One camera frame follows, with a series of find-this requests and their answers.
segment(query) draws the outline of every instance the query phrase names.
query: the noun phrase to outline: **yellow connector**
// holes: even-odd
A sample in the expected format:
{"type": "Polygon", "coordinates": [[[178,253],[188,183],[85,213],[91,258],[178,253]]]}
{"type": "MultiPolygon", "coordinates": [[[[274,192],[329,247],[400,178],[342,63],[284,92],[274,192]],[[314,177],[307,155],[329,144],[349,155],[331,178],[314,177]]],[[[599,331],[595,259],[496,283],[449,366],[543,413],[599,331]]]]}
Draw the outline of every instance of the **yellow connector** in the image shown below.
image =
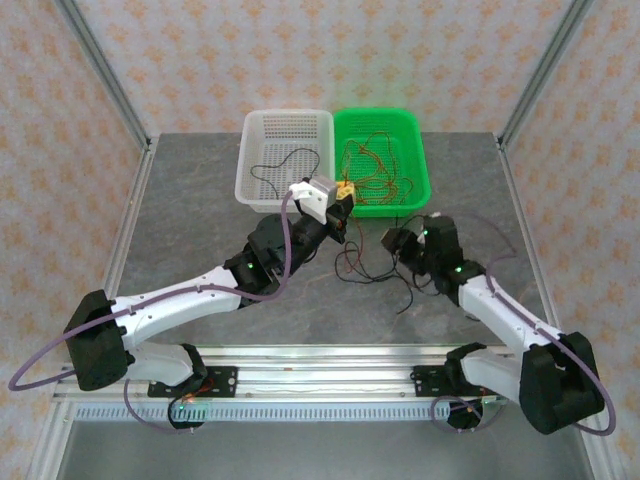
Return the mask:
{"type": "Polygon", "coordinates": [[[353,197],[353,203],[356,203],[356,186],[353,182],[336,182],[338,185],[338,193],[336,193],[336,200],[342,200],[347,196],[351,195],[353,197]]]}

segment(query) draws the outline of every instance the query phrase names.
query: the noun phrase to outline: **wall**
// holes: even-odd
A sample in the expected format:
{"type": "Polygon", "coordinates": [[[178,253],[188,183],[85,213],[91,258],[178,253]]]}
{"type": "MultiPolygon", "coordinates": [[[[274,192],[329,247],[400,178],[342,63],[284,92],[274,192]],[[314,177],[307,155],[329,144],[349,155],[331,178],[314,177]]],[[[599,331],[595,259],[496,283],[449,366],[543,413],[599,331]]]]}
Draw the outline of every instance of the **wall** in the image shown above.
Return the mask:
{"type": "Polygon", "coordinates": [[[260,108],[412,110],[499,132],[570,0],[80,0],[142,122],[240,131],[260,108]]]}
{"type": "Polygon", "coordinates": [[[640,478],[640,9],[594,2],[509,159],[561,324],[594,345],[640,478]]]}
{"type": "Polygon", "coordinates": [[[0,30],[0,478],[18,479],[51,390],[6,382],[101,287],[140,151],[53,1],[1,2],[0,30]]]}

